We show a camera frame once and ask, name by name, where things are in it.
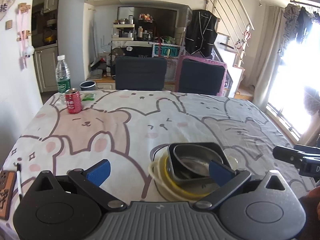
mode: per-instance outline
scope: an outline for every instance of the window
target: window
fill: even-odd
[[[306,41],[288,46],[271,89],[267,109],[299,140],[311,116],[304,107],[304,87],[320,90],[320,25],[313,24]]]

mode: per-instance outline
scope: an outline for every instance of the soda can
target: soda can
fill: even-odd
[[[67,108],[70,114],[77,114],[81,112],[81,97],[77,89],[71,88],[65,93]]]

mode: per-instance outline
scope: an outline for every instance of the table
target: table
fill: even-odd
[[[174,142],[216,142],[238,167],[264,175],[279,170],[298,197],[315,184],[293,165],[275,160],[275,145],[290,143],[252,103],[246,100],[169,91],[94,91],[79,114],[69,114],[52,96],[17,140],[4,170],[22,166],[25,193],[40,171],[65,175],[87,169],[102,159],[111,163],[110,177],[100,186],[131,201],[164,201],[148,174],[153,154]],[[19,204],[17,185],[11,214],[0,227],[17,239],[12,217]]]

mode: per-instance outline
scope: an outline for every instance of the dining chair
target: dining chair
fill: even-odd
[[[116,89],[161,91],[167,60],[163,57],[119,57],[116,62]]]
[[[226,79],[226,67],[185,58],[182,61],[177,91],[204,95],[220,95]]]

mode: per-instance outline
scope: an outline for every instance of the bottle cap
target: bottle cap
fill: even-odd
[[[59,55],[59,56],[57,56],[57,59],[58,59],[58,60],[63,60],[63,59],[65,59],[65,58],[66,58],[65,55]]]

